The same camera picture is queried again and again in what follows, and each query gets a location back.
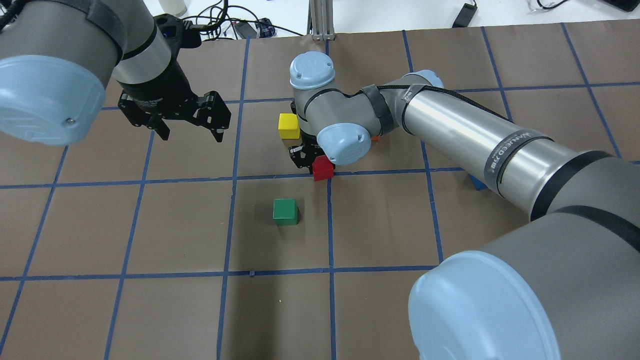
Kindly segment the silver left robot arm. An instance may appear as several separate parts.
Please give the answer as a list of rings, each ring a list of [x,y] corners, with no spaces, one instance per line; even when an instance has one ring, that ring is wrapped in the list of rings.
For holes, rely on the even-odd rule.
[[[73,145],[89,133],[114,80],[132,126],[167,141],[166,121],[183,121],[221,142],[230,110],[217,91],[194,93],[178,63],[180,50],[198,48],[201,32],[218,27],[153,16],[141,0],[14,0],[1,17],[1,132]]]

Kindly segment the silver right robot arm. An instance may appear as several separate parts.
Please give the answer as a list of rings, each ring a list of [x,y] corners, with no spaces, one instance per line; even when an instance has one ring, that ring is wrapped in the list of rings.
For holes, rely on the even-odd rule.
[[[329,55],[290,63],[298,167],[363,158],[393,130],[460,171],[435,171],[442,262],[410,290],[421,360],[637,360],[639,166],[572,150],[411,71],[348,95]]]

